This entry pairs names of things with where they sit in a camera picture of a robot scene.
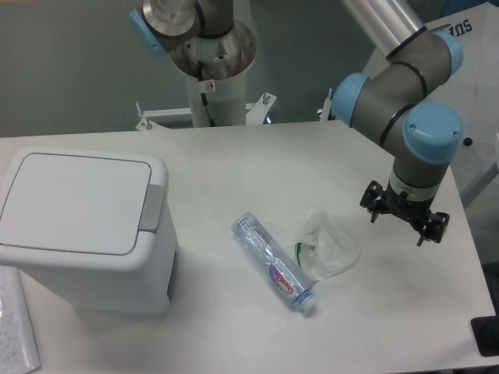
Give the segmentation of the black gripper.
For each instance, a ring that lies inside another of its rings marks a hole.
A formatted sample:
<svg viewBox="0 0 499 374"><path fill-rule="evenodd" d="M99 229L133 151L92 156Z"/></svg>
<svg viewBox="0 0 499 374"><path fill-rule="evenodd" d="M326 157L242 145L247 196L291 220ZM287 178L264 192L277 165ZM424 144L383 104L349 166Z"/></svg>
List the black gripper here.
<svg viewBox="0 0 499 374"><path fill-rule="evenodd" d="M447 213L430 211L433 200L412 201L405 191L399 194L392 188L384 191L381 184L373 180L363 193L360 206L368 210L371 222L381 214L391 214L408 222L417 228L419 239L416 245L421 246L423 242L440 243L450 220Z"/></svg>

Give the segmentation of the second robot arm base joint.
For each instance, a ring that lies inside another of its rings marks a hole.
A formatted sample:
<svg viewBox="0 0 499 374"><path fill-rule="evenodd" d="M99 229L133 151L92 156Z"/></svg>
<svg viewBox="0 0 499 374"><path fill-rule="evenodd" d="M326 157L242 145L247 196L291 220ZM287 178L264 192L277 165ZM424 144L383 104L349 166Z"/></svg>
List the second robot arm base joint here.
<svg viewBox="0 0 499 374"><path fill-rule="evenodd" d="M232 1L143 1L129 13L144 49L160 58L194 37L216 40L235 23Z"/></svg>

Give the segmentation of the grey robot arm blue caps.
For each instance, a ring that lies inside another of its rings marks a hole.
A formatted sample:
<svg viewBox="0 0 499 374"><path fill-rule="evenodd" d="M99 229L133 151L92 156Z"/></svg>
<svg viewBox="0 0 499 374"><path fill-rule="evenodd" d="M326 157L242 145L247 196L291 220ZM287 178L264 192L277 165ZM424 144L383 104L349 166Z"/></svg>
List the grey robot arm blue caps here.
<svg viewBox="0 0 499 374"><path fill-rule="evenodd" d="M457 37L430 31L405 1L346 1L347 10L382 52L388 67L370 78L346 77L331 108L348 127L394 158L386 187L372 181L360 200L375 221L391 214L421 242L440 242L450 217L430 207L462 138L461 117L426 101L461 67Z"/></svg>

